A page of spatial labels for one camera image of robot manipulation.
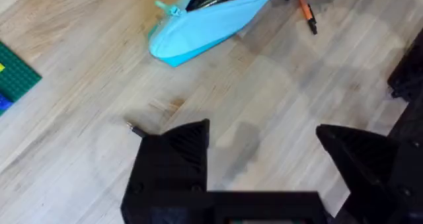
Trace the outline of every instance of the pencil case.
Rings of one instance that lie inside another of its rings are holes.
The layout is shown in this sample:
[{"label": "pencil case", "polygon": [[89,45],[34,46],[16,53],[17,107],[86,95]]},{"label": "pencil case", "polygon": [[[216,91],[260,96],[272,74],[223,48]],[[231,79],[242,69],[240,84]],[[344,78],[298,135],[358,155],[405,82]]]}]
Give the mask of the pencil case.
[{"label": "pencil case", "polygon": [[230,0],[186,11],[191,0],[156,2],[166,16],[149,33],[149,51],[176,67],[242,29],[268,0]]}]

